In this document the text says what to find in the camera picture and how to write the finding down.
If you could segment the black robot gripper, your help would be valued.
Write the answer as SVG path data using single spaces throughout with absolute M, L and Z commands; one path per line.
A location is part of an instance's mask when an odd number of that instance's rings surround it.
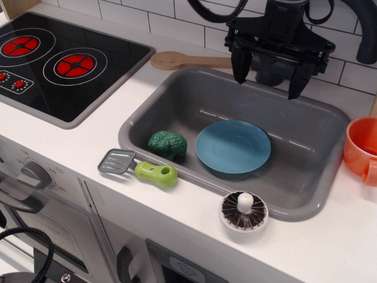
M 233 77 L 239 84 L 246 81 L 254 55 L 298 64 L 290 79 L 289 100 L 301 95 L 313 73 L 325 72 L 335 45 L 312 32 L 300 12 L 294 7 L 285 12 L 266 3 L 263 16 L 237 17 L 227 23 L 226 46 L 232 53 Z

